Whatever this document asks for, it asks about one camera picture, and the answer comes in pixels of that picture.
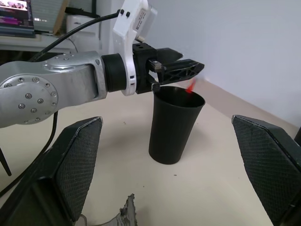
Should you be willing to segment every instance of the label sticker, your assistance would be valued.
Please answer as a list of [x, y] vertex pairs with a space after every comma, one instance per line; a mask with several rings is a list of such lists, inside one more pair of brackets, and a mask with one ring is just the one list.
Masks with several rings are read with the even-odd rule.
[[146, 11], [144, 9], [141, 9], [139, 16], [137, 17], [135, 23], [134, 23], [134, 29], [136, 31], [139, 31], [141, 28], [141, 25], [144, 22], [144, 19], [146, 18]]

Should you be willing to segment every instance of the cup rim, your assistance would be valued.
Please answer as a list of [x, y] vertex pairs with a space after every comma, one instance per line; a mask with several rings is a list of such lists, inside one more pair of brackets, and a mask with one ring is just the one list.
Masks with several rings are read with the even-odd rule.
[[[182, 92], [182, 91], [183, 91], [183, 92], [186, 92], [186, 89], [184, 89], [184, 88], [182, 88], [182, 87], [178, 87], [178, 86], [162, 86], [161, 89], [160, 89], [160, 91], [163, 90], [163, 89], [172, 89], [172, 90], [177, 90], [177, 89], [178, 89], [178, 90], [180, 90], [181, 92]], [[163, 103], [165, 103], [165, 104], [174, 106], [174, 107], [183, 108], [183, 109], [187, 109], [187, 108], [199, 108], [199, 107], [203, 107], [203, 106], [206, 104], [205, 99], [204, 99], [201, 95], [199, 95], [198, 93], [196, 93], [196, 92], [191, 92], [190, 94], [191, 94], [191, 95], [197, 96], [197, 97], [200, 99], [200, 101], [202, 101], [202, 104], [200, 104], [200, 105], [198, 105], [198, 106], [194, 106], [194, 107], [189, 107], [189, 106], [183, 107], [183, 106], [178, 106], [178, 105], [171, 104], [170, 102], [164, 101], [164, 100], [162, 100], [162, 98], [158, 97], [158, 95], [157, 95], [156, 93], [159, 93], [159, 92], [153, 92], [154, 96], [155, 96], [159, 101], [161, 101], [161, 102], [163, 102]]]

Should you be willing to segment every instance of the silver robot arm segment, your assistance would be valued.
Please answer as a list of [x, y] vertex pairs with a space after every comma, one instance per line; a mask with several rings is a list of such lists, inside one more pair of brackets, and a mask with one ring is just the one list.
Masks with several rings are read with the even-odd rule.
[[104, 67], [96, 51], [0, 66], [0, 128], [34, 124], [54, 112], [105, 99]]

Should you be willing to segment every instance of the textured black panel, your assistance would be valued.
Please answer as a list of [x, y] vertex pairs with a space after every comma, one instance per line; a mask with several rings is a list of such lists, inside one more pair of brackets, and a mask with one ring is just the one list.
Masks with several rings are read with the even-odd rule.
[[272, 223], [280, 225], [300, 198], [301, 173], [290, 152], [300, 156], [301, 149], [283, 129], [266, 122], [235, 116], [233, 126], [254, 190]]
[[79, 219], [93, 178], [101, 123], [82, 128], [56, 174], [73, 221]]

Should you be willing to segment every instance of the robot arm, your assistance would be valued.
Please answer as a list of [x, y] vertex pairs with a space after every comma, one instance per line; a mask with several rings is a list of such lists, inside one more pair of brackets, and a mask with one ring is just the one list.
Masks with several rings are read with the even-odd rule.
[[40, 122], [62, 108], [105, 99], [108, 92], [129, 96], [158, 91], [160, 85], [197, 75], [204, 68], [201, 63], [180, 61], [182, 54], [169, 48], [133, 44], [144, 40], [156, 14], [147, 0], [125, 0], [113, 29], [115, 54], [62, 54], [0, 66], [0, 128]]

